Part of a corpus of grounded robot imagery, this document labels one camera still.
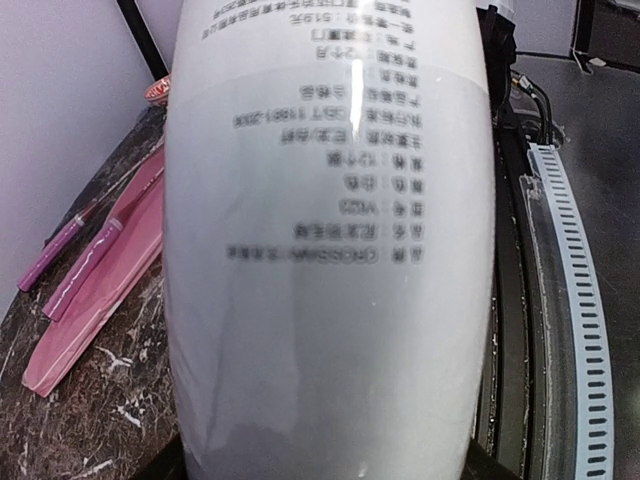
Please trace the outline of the white shuttlecock tube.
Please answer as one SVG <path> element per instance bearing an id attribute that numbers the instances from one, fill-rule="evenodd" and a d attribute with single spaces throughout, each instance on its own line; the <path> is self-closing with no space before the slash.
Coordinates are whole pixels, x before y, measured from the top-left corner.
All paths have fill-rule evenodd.
<path id="1" fill-rule="evenodd" d="M 457 479 L 494 268 L 471 1 L 187 1 L 163 273 L 192 479 Z"/>

